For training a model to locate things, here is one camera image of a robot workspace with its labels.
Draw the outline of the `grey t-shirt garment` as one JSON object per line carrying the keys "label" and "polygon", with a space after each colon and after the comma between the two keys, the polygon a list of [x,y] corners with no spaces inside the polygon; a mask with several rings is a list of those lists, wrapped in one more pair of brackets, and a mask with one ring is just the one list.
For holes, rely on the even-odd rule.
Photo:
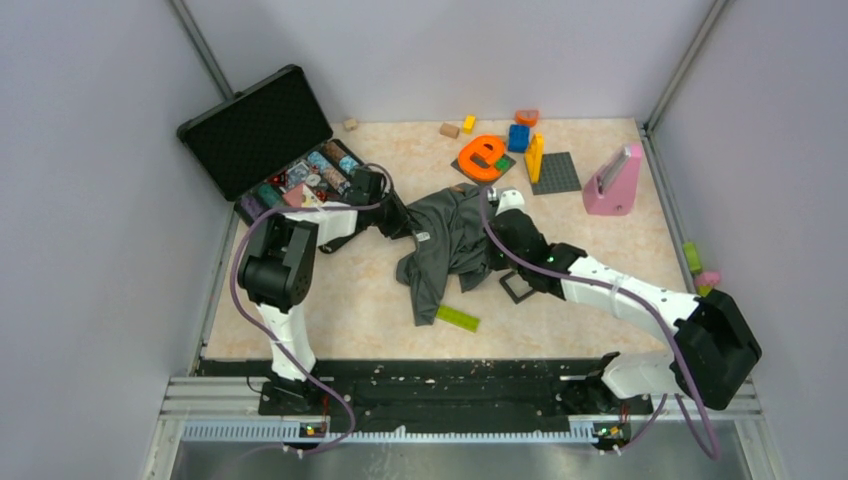
{"label": "grey t-shirt garment", "polygon": [[466,292],[491,273],[490,240],[481,219],[494,215],[487,193],[461,183],[407,205],[414,250],[398,260],[395,279],[409,289],[415,326],[434,323],[450,276]]}

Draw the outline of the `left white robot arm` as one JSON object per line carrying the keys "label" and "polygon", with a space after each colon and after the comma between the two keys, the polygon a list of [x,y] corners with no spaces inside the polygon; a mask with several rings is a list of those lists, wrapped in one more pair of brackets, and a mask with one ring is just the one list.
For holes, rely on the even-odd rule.
{"label": "left white robot arm", "polygon": [[319,404],[312,371],[316,356],[309,344],[304,301],[310,291],[320,248],[338,249],[360,233],[378,229],[388,238],[409,234],[409,215],[397,197],[388,171],[365,164],[353,171],[339,201],[321,206],[274,207],[261,214],[237,246],[230,273],[233,297],[245,292],[259,315],[248,322],[272,347],[269,392],[297,413]]}

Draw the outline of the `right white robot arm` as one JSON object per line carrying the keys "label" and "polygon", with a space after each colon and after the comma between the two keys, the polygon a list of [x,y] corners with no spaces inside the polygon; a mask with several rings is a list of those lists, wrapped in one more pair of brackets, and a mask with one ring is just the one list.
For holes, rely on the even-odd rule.
{"label": "right white robot arm", "polygon": [[594,307],[639,328],[665,347],[605,356],[586,385],[589,404],[612,412],[643,394],[681,394],[703,407],[728,408],[762,357],[735,299],[718,289],[704,296],[652,285],[603,264],[568,243],[551,243],[514,188],[484,188],[480,214],[490,265],[510,270],[534,293]]}

